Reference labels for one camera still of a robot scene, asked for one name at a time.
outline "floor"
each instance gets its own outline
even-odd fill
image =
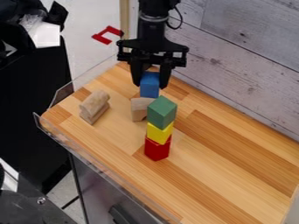
[[[56,206],[63,207],[67,202],[78,195],[76,185],[74,183],[73,172],[70,171],[48,194]],[[77,199],[74,203],[64,209],[74,221],[78,224],[85,224],[83,211],[80,201]]]
[[[49,10],[53,0],[41,0]],[[106,34],[112,39],[110,45],[104,45],[91,37],[104,30],[108,25],[120,28],[119,0],[56,0],[69,11],[62,36],[66,41],[67,54],[72,78],[76,79],[87,70],[92,75],[100,74],[101,69],[108,65],[96,66],[102,61],[116,54],[115,41],[118,37]],[[58,207],[78,195],[75,188],[73,173],[69,172],[49,193],[48,198]],[[80,201],[76,200],[64,211],[79,224],[85,224]]]

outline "red block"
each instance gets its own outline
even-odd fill
[[[145,137],[144,154],[154,161],[167,158],[170,155],[171,136],[165,144],[159,144]]]

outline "green block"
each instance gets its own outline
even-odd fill
[[[148,106],[148,122],[164,130],[177,116],[177,104],[160,96]]]

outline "wooden block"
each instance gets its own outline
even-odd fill
[[[165,144],[167,139],[172,135],[173,123],[174,122],[171,122],[165,129],[159,129],[152,123],[148,122],[147,138],[155,141],[156,143]]]
[[[147,98],[159,97],[159,73],[144,72],[140,81],[140,96]]]
[[[99,118],[102,116],[106,110],[110,108],[109,103],[105,103],[101,110],[93,117],[89,117],[84,111],[80,112],[80,117],[85,120],[87,123],[93,125]]]
[[[148,106],[154,101],[152,98],[131,99],[131,110],[133,122],[142,121],[148,114]]]
[[[79,107],[84,116],[92,119],[99,113],[109,99],[110,96],[106,92],[96,91],[89,95],[86,100],[79,105]]]
[[[144,154],[154,161],[167,158],[170,154],[171,136],[165,144],[159,144],[145,137]]]
[[[148,121],[164,130],[176,119],[177,104],[160,96],[148,106]]]

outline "beige wooden block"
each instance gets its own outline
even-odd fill
[[[108,110],[109,108],[110,108],[110,105],[109,105],[109,103],[106,102],[104,104],[104,106],[101,108],[101,110],[97,114],[95,114],[95,116],[89,117],[89,116],[87,116],[87,114],[85,112],[81,111],[80,117],[83,120],[85,120],[87,123],[93,125],[100,118],[100,116],[102,116],[106,112],[106,110]]]
[[[92,93],[79,105],[82,115],[92,119],[99,113],[109,99],[109,94],[104,91],[100,90]]]
[[[148,106],[154,101],[153,98],[133,98],[131,99],[132,121],[140,122],[148,114]]]

